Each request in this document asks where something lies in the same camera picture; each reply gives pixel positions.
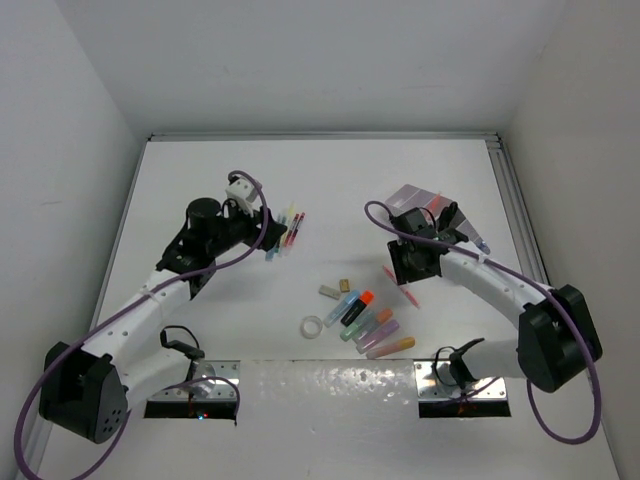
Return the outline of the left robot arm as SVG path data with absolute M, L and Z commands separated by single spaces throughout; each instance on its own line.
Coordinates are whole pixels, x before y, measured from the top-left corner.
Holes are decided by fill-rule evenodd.
M 187 379 L 203 359 L 200 347 L 168 340 L 164 328 L 212 278 L 218 258 L 240 244 L 268 251 L 286 231 L 268 207 L 255 209 L 248 200 L 192 201 L 181 229 L 115 321 L 101 323 L 76 347 L 59 342 L 49 350 L 40 416 L 96 444 L 110 439 L 135 405 Z

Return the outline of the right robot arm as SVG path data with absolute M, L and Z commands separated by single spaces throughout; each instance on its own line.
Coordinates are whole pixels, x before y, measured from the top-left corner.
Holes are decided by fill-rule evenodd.
M 440 277 L 462 286 L 491 305 L 518 330 L 513 346 L 490 346 L 471 340 L 449 355 L 445 379 L 465 388 L 479 379 L 478 368 L 504 359 L 509 374 L 553 393 L 587 369 L 586 360 L 559 304 L 570 318 L 596 362 L 603 354 L 584 295 L 566 285 L 554 289 L 523 279 L 482 260 L 468 236 L 449 226 L 434 226 L 419 208 L 389 221 L 400 237 L 387 244 L 396 279 L 404 285 Z

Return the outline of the small black scissors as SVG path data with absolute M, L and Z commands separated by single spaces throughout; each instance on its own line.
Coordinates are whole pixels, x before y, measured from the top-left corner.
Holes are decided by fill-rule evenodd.
M 446 230 L 450 227 L 452 221 L 454 220 L 457 212 L 459 210 L 458 203 L 452 201 L 448 206 L 446 206 L 440 213 L 437 223 L 438 232 Z

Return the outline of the pink pen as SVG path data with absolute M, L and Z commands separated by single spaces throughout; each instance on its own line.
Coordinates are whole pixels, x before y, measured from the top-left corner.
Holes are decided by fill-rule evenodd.
M 385 275 L 393 282 L 393 284 L 398 288 L 398 290 L 405 296 L 405 298 L 416 308 L 420 308 L 420 303 L 416 299 L 416 297 L 404 286 L 398 283 L 396 276 L 392 272 L 392 270 L 386 265 L 382 266 L 382 270 Z

